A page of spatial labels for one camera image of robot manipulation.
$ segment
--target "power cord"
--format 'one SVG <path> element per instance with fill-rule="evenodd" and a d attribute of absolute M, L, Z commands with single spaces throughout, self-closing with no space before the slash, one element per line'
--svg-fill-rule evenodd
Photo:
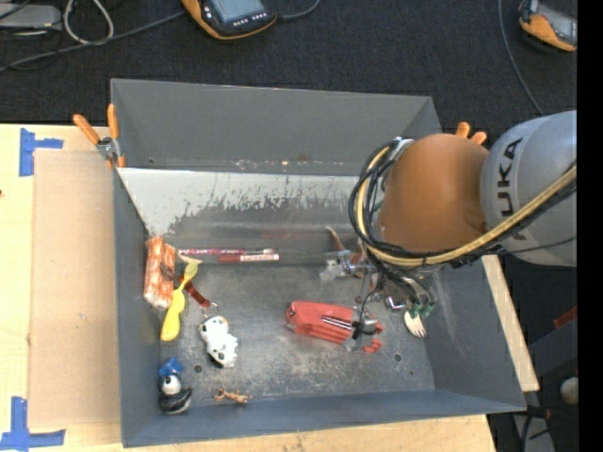
<path fill-rule="evenodd" d="M 513 69 L 515 70 L 515 74 L 517 75 L 517 78 L 519 79 L 519 83 L 521 84 L 521 87 L 523 87 L 524 91 L 528 94 L 528 97 L 530 97 L 530 100 L 534 104 L 534 107 L 536 107 L 536 110 L 538 110 L 538 112 L 540 113 L 541 116 L 544 116 L 545 112 L 543 111 L 542 108 L 540 108 L 540 106 L 536 102 L 536 99 L 534 99 L 534 96 L 530 92 L 530 89 L 528 88 L 527 84 L 524 82 L 524 79 L 521 76 L 521 72 L 517 68 L 517 64 L 515 63 L 515 59 L 513 58 L 513 54 L 511 53 L 511 49 L 509 48 L 509 42 L 507 41 L 507 35 L 505 34 L 505 27 L 502 22 L 502 0 L 498 0 L 498 23 L 500 25 L 500 33 L 502 34 L 502 41 L 505 44 L 505 49 L 507 51 L 507 55 L 509 56 L 511 65 L 513 65 Z"/>
<path fill-rule="evenodd" d="M 291 21 L 291 20 L 299 19 L 300 17 L 304 17 L 304 16 L 308 15 L 309 13 L 311 13 L 312 11 L 314 11 L 314 9 L 316 7 L 318 7 L 319 3 L 320 3 L 320 0 L 316 0 L 314 2 L 314 4 L 312 5 L 312 7 L 310 7 L 307 10 L 301 11 L 299 13 L 291 13 L 289 15 L 281 15 L 279 18 L 281 19 L 281 21 Z"/>
<path fill-rule="evenodd" d="M 63 54 L 68 54 L 70 52 L 74 52 L 76 50 L 82 50 L 82 49 L 86 49 L 89 47 L 93 47 L 93 46 L 99 46 L 99 45 L 105 45 L 107 43 L 110 43 L 112 41 L 115 40 L 120 40 L 123 39 L 125 37 L 131 37 L 132 35 L 136 35 L 140 32 L 144 32 L 145 30 L 149 30 L 151 28 L 154 28 L 156 26 L 165 24 L 171 20 L 177 19 L 178 17 L 181 17 L 183 15 L 187 14 L 184 10 L 180 11 L 178 13 L 174 13 L 173 15 L 170 15 L 168 17 L 165 17 L 163 19 L 157 20 L 155 22 L 151 22 L 150 24 L 141 26 L 139 28 L 135 28 L 133 30 L 130 30 L 128 32 L 122 33 L 122 34 L 118 34 L 118 35 L 114 35 L 111 38 L 107 38 L 104 40 L 100 40 L 100 41 L 95 41 L 95 42 L 89 42 L 89 43 L 82 43 L 79 45 L 72 45 L 71 47 L 63 47 L 54 51 L 50 51 L 50 52 L 44 52 L 42 54 L 37 54 L 35 56 L 29 56 L 26 58 L 21 58 L 19 60 L 16 60 L 14 62 L 11 62 L 7 65 L 4 65 L 2 67 L 0 67 L 0 73 L 7 71 L 8 69 L 16 69 L 17 67 L 22 66 L 23 64 L 29 63 L 29 62 L 34 62 L 37 60 L 41 60 L 44 58 L 48 58 L 48 57 L 53 57 L 53 56 L 59 56 L 59 55 L 63 55 Z"/>
<path fill-rule="evenodd" d="M 69 34 L 69 36 L 72 39 L 74 39 L 78 43 L 83 43 L 83 44 L 84 43 L 94 43 L 94 44 L 104 43 L 106 40 L 110 39 L 115 34 L 115 28 L 114 28 L 114 25 L 113 25 L 113 20 L 111 19 L 111 16 L 109 15 L 109 13 L 106 10 L 106 8 L 103 6 L 103 4 L 99 0 L 91 0 L 91 1 L 101 11 L 101 14 L 103 15 L 103 17 L 105 17 L 106 23 L 108 25 L 107 34 L 106 34 L 106 37 L 104 39 L 95 40 L 95 41 L 90 41 L 90 40 L 82 39 L 81 37 L 79 37 L 78 35 L 76 35 L 72 31 L 72 28 L 71 28 L 70 23 L 69 23 L 69 18 L 70 18 L 71 14 L 72 14 L 73 5 L 75 4 L 76 0 L 68 0 L 67 6 L 65 7 L 65 11 L 63 12 L 63 24 L 65 25 L 65 31 Z"/>

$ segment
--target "penguin toy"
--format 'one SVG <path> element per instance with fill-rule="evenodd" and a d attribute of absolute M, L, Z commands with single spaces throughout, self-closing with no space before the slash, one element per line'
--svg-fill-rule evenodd
<path fill-rule="evenodd" d="M 177 375 L 161 377 L 159 392 L 159 408 L 164 413 L 182 413 L 190 406 L 192 389 L 182 388 Z"/>

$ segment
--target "orange device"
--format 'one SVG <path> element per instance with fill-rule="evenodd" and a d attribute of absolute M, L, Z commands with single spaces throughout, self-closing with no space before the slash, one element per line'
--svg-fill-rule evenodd
<path fill-rule="evenodd" d="M 261 0 L 180 0 L 193 20 L 211 37 L 234 40 L 249 37 L 276 22 Z"/>
<path fill-rule="evenodd" d="M 519 24 L 528 35 L 565 52 L 578 49 L 578 20 L 540 0 L 524 0 L 519 6 Z"/>

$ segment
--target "black cable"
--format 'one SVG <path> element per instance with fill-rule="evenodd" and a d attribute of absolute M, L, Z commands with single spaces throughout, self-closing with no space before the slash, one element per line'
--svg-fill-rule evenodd
<path fill-rule="evenodd" d="M 316 0 L 314 2 L 314 4 L 312 5 L 312 7 L 310 7 L 307 10 L 301 11 L 299 13 L 291 13 L 289 15 L 281 15 L 279 18 L 282 21 L 286 21 L 289 22 L 291 20 L 294 19 L 299 19 L 300 17 L 304 17 L 305 15 L 309 14 L 310 12 L 312 12 L 316 7 L 318 7 L 318 4 L 320 3 L 320 0 Z"/>
<path fill-rule="evenodd" d="M 135 28 L 135 29 L 130 30 L 128 32 L 125 32 L 125 33 L 122 33 L 122 34 L 119 34 L 119 35 L 115 35 L 115 36 L 111 37 L 110 39 L 101 40 L 99 42 L 82 43 L 81 45 L 73 45 L 71 47 L 64 47 L 64 48 L 58 49 L 56 51 L 48 52 L 48 53 L 45 53 L 45 54 L 38 54 L 36 56 L 29 56 L 29 57 L 26 57 L 26 58 L 22 58 L 20 60 L 15 60 L 14 62 L 12 62 L 12 63 L 10 63 L 8 65 L 0 67 L 0 73 L 2 73 L 4 71 L 7 71 L 8 69 L 14 69 L 16 66 L 20 66 L 20 65 L 28 63 L 28 62 L 33 62 L 33 61 L 36 61 L 36 60 L 48 58 L 48 57 L 51 57 L 51 56 L 54 56 L 54 55 L 63 55 L 63 54 L 67 54 L 69 52 L 73 52 L 75 50 L 81 50 L 81 49 L 85 49 L 85 48 L 88 48 L 88 47 L 97 47 L 97 46 L 100 46 L 100 45 L 105 45 L 106 43 L 110 43 L 110 42 L 112 42 L 114 40 L 123 39 L 125 37 L 131 37 L 132 35 L 136 35 L 136 34 L 138 34 L 140 32 L 148 30 L 150 28 L 154 28 L 154 27 L 159 26 L 161 24 L 165 24 L 166 22 L 174 20 L 174 19 L 176 19 L 178 17 L 181 17 L 183 15 L 187 15 L 187 12 L 185 10 L 180 11 L 178 13 L 174 13 L 173 15 L 170 15 L 169 17 L 157 20 L 155 22 L 151 22 L 150 24 L 141 26 L 139 28 Z"/>
<path fill-rule="evenodd" d="M 31 0 L 24 0 L 17 7 L 11 8 L 9 11 L 1 14 L 0 15 L 0 22 L 2 22 L 2 20 L 6 19 L 10 15 L 12 15 L 14 13 L 17 13 L 19 10 L 23 9 L 23 7 L 25 7 L 29 2 L 31 2 Z"/>
<path fill-rule="evenodd" d="M 530 97 L 531 102 L 534 104 L 534 107 L 536 107 L 536 109 L 538 110 L 540 115 L 544 116 L 545 113 L 543 112 L 543 109 L 540 108 L 540 106 L 534 99 L 534 96 L 531 94 L 530 89 L 528 89 L 528 86 L 524 82 L 524 79 L 522 78 L 521 73 L 520 73 L 519 69 L 517 68 L 517 65 L 515 64 L 515 59 L 513 58 L 511 49 L 509 48 L 509 43 L 507 42 L 507 36 L 505 34 L 505 27 L 502 22 L 502 0 L 498 0 L 498 23 L 500 24 L 500 33 L 502 34 L 502 41 L 505 44 L 505 49 L 507 50 L 507 54 L 509 55 L 509 60 L 511 61 L 511 64 L 513 65 L 513 69 L 515 70 L 515 73 L 517 74 L 517 78 L 519 79 L 521 87 L 524 88 L 524 91 L 528 94 L 528 97 Z"/>

